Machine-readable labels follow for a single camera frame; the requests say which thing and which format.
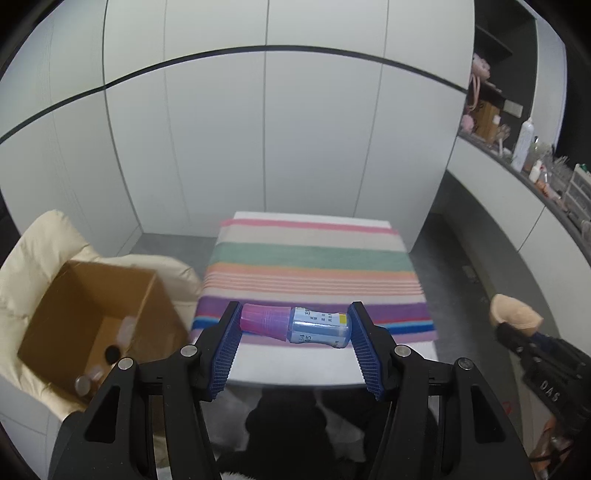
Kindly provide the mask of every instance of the black stripe on wall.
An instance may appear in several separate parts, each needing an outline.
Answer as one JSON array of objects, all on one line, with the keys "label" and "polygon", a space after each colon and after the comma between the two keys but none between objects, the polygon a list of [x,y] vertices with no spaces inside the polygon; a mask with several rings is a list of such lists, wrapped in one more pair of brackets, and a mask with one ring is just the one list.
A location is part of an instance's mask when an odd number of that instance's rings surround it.
[{"label": "black stripe on wall", "polygon": [[201,52],[201,53],[193,53],[191,55],[185,55],[184,57],[178,57],[176,59],[162,61],[160,63],[156,63],[154,65],[150,65],[149,67],[146,67],[146,68],[143,68],[140,70],[136,70],[135,72],[124,75],[124,76],[122,76],[116,80],[113,80],[111,82],[108,82],[100,87],[96,87],[91,90],[87,90],[85,92],[78,93],[74,96],[71,96],[71,97],[65,99],[65,100],[62,100],[61,102],[57,102],[54,105],[51,105],[51,106],[41,110],[40,112],[36,113],[35,115],[27,118],[25,121],[21,122],[20,124],[18,124],[14,128],[10,129],[2,137],[0,137],[0,144],[2,144],[4,141],[6,141],[11,136],[13,136],[19,130],[26,127],[28,124],[34,122],[38,118],[41,118],[42,116],[44,116],[48,113],[58,109],[59,107],[62,107],[64,105],[67,105],[68,103],[72,103],[76,100],[84,98],[85,96],[89,96],[94,93],[102,92],[103,90],[106,90],[110,87],[118,85],[122,82],[125,82],[126,80],[130,80],[132,78],[143,75],[144,73],[153,72],[154,70],[163,69],[163,68],[171,66],[171,65],[177,65],[177,64],[183,63],[185,61],[205,59],[208,57],[216,57],[216,56],[220,56],[220,55],[230,55],[230,54],[235,54],[235,53],[248,53],[248,52],[257,52],[257,51],[305,51],[305,52],[324,53],[324,54],[328,54],[328,55],[340,55],[342,57],[351,57],[354,59],[374,61],[374,62],[382,63],[384,65],[388,65],[391,67],[395,67],[398,69],[406,70],[411,73],[415,73],[415,74],[420,75],[422,77],[428,78],[430,80],[434,80],[435,82],[438,82],[438,83],[441,83],[442,85],[445,85],[449,88],[457,90],[458,92],[462,92],[464,95],[467,94],[467,90],[464,87],[461,87],[453,82],[450,82],[449,80],[441,78],[441,77],[434,75],[432,73],[426,72],[425,70],[418,69],[416,67],[407,65],[405,63],[400,63],[399,61],[385,59],[385,58],[377,57],[374,55],[369,55],[367,53],[359,53],[359,52],[349,51],[349,50],[340,50],[338,48],[312,47],[312,46],[300,46],[300,45],[260,45],[260,46],[221,48],[220,50],[211,50],[211,51],[205,51],[205,52]]}]

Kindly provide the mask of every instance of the cardboard box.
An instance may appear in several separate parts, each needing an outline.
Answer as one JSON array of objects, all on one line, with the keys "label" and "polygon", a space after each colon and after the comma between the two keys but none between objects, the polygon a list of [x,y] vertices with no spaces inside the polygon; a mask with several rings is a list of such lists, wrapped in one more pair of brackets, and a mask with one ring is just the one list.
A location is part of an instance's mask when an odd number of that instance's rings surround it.
[{"label": "cardboard box", "polygon": [[106,378],[105,349],[116,344],[123,319],[137,318],[121,350],[139,363],[165,358],[187,342],[187,331],[153,270],[69,261],[37,307],[18,350],[33,372],[64,396],[95,365]]},{"label": "cardboard box", "polygon": [[493,104],[480,100],[472,114],[474,118],[474,133],[486,142],[492,143],[495,139],[497,125],[492,120],[499,115],[500,110]]}]

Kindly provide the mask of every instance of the white spray bottle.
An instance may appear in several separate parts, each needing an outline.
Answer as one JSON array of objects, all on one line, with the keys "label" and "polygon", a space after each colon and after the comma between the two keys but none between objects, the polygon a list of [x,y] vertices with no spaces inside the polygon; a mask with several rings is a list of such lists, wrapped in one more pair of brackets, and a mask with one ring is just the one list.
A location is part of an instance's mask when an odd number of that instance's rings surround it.
[{"label": "white spray bottle", "polygon": [[515,144],[515,150],[513,152],[513,160],[511,161],[511,167],[517,172],[520,172],[523,169],[525,159],[527,158],[527,152],[534,140],[534,132],[534,124],[531,122],[531,117],[529,117],[521,125],[519,137],[517,138],[517,143]]}]

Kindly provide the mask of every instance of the black bottle cap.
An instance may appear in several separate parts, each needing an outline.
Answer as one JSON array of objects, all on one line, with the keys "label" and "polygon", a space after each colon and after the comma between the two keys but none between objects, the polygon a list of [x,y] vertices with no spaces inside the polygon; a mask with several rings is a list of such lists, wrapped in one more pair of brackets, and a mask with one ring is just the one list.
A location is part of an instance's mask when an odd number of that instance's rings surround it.
[{"label": "black bottle cap", "polygon": [[105,360],[109,365],[113,365],[121,359],[121,350],[116,345],[109,345],[105,349]]}]

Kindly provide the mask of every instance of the white table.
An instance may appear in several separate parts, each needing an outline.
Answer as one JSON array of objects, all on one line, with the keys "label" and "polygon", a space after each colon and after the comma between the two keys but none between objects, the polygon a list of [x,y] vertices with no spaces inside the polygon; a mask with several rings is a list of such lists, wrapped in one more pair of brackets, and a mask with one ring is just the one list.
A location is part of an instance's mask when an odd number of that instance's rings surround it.
[{"label": "white table", "polygon": [[[345,225],[390,227],[382,220],[286,213],[237,212],[234,218],[293,220]],[[434,342],[409,343],[429,360],[437,360]],[[242,343],[228,378],[230,382],[256,385],[351,386],[363,385],[363,376],[352,347],[254,345]]]}]

